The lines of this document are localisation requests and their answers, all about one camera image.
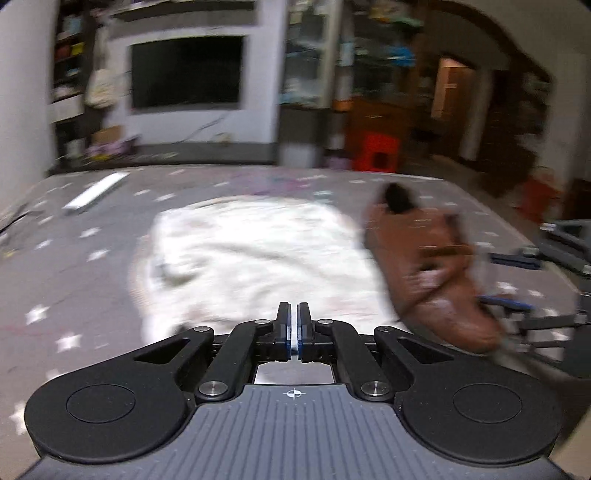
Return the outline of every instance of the doorway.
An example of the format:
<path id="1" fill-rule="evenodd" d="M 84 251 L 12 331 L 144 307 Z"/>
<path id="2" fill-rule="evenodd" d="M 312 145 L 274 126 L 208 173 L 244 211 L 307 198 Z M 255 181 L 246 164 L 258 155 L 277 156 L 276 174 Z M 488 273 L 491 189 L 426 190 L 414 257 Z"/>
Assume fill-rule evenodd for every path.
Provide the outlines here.
<path id="1" fill-rule="evenodd" d="M 456 59 L 442 57 L 439 61 L 431 117 L 441 122 L 443 134 L 433 153 L 458 158 L 472 101 L 474 74 L 472 67 Z"/>

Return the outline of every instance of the wooden cabinet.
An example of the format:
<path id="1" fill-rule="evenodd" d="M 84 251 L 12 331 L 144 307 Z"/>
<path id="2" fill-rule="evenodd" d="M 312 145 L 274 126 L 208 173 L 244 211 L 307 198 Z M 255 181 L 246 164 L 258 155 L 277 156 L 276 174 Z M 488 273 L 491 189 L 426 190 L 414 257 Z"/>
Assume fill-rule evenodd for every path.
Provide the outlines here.
<path id="1" fill-rule="evenodd" d="M 409 108 L 356 97 L 349 112 L 345 150 L 356 157 L 363 147 L 365 132 L 386 134 L 404 141 L 410 126 Z"/>

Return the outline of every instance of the black circular motor housing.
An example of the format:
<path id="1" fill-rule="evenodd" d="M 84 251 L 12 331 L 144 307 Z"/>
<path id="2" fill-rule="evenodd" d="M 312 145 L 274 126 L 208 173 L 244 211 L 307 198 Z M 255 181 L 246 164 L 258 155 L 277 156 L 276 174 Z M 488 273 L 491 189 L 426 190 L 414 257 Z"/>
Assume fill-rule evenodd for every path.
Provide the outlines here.
<path id="1" fill-rule="evenodd" d="M 154 450 L 178 431 L 187 400 L 163 365 L 113 367 L 72 372 L 33 394 L 25 422 L 40 453 L 75 463 L 120 462 Z"/>
<path id="2" fill-rule="evenodd" d="M 413 370 L 402 419 L 448 458 L 480 466 L 523 463 L 547 453 L 560 432 L 558 401 L 535 378 L 469 356 Z"/>

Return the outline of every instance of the cable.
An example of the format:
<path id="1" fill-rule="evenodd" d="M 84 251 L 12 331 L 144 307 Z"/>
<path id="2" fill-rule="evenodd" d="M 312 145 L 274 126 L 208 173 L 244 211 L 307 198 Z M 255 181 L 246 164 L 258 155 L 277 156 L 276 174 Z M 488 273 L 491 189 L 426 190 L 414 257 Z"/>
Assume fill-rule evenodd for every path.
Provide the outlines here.
<path id="1" fill-rule="evenodd" d="M 188 137 L 183 138 L 182 140 L 179 140 L 178 142 L 174 142 L 172 143 L 173 145 L 179 145 L 181 143 L 185 143 L 188 140 L 191 140 L 195 135 L 197 135 L 199 132 L 202 132 L 205 129 L 208 129 L 210 127 L 213 127 L 214 125 L 217 125 L 218 123 L 222 122 L 223 120 L 225 120 L 229 115 L 230 112 L 226 112 L 221 114 L 218 118 L 216 118 L 215 120 L 212 120 L 211 122 L 209 122 L 208 124 L 202 125 L 200 126 L 198 129 L 196 129 L 192 134 L 190 134 Z"/>

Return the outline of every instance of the white tote bag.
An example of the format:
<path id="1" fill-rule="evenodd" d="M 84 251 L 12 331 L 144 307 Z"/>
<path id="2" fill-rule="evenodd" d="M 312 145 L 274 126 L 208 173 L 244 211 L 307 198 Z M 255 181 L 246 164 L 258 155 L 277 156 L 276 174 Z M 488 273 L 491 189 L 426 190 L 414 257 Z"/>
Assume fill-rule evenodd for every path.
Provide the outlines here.
<path id="1" fill-rule="evenodd" d="M 86 89 L 86 104 L 94 108 L 107 108 L 117 103 L 115 76 L 107 66 L 108 30 L 102 27 L 96 32 L 95 70 L 90 74 Z"/>

